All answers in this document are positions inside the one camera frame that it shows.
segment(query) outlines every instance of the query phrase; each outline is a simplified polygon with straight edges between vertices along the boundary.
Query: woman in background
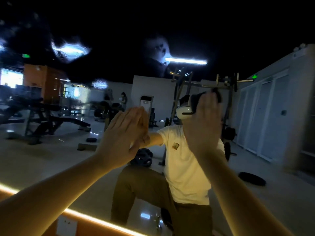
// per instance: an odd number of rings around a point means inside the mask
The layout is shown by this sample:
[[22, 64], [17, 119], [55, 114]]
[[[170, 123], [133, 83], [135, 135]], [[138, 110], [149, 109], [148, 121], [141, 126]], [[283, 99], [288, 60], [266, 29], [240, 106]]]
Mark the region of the woman in background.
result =
[[127, 107], [127, 101], [128, 99], [125, 92], [122, 92], [121, 98], [119, 98], [119, 102], [120, 102], [121, 107], [124, 109], [124, 111], [126, 110], [126, 107]]

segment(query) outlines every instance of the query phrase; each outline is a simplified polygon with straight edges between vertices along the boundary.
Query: shirt logo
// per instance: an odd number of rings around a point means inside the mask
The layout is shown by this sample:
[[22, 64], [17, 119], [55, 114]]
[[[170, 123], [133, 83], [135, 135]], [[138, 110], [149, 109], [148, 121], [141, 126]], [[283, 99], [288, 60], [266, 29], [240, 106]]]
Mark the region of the shirt logo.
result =
[[178, 147], [179, 147], [178, 143], [174, 143], [173, 146], [172, 146], [172, 148], [175, 149], [175, 150], [177, 150]]

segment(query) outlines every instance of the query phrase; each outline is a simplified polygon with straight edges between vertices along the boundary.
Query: door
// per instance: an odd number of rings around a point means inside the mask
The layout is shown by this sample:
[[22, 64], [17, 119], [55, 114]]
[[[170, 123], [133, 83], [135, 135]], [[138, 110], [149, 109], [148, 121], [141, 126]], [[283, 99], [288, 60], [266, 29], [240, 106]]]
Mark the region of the door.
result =
[[235, 125], [234, 125], [235, 130], [236, 130], [236, 134], [237, 134], [235, 139], [234, 139], [235, 142], [237, 142], [237, 139], [238, 139], [238, 132], [239, 132], [239, 127], [240, 127], [240, 123], [242, 120], [242, 114], [243, 114], [246, 94], [247, 94], [247, 91], [241, 91], [241, 95], [240, 95], [239, 101], [238, 101], [238, 107], [237, 107], [237, 111], [236, 111], [236, 115], [235, 115]]
[[272, 82], [264, 83], [260, 87], [258, 101], [255, 107], [254, 116], [250, 125], [246, 149], [257, 153], [259, 138], [262, 133], [262, 126], [267, 110], [267, 103], [271, 91]]
[[265, 134], [260, 155], [271, 160], [282, 158], [288, 133], [287, 98], [289, 76], [275, 79]]
[[244, 147], [245, 145], [245, 138], [246, 138], [246, 133], [249, 126], [250, 112], [253, 107], [255, 92], [256, 92], [256, 86], [251, 87], [247, 90], [247, 97], [246, 97], [244, 110], [242, 114], [242, 121], [240, 123], [239, 130], [238, 130], [238, 141], [237, 141], [238, 145], [242, 147]]

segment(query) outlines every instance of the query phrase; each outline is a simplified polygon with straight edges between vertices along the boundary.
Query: left hand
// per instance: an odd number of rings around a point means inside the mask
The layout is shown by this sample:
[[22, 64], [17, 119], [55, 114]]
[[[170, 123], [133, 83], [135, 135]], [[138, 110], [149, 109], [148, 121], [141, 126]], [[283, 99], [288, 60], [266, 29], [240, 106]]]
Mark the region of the left hand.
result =
[[131, 161], [139, 150], [140, 141], [147, 134], [147, 114], [143, 107], [119, 112], [104, 132], [95, 157], [104, 165], [115, 169]]

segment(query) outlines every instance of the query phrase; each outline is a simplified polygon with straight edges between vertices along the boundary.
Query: wall outlet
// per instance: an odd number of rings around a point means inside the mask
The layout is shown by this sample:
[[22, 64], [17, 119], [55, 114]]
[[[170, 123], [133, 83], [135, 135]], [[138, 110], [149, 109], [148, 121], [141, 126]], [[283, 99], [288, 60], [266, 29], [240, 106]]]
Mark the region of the wall outlet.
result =
[[57, 232], [58, 236], [76, 236], [78, 222], [60, 215], [58, 217]]

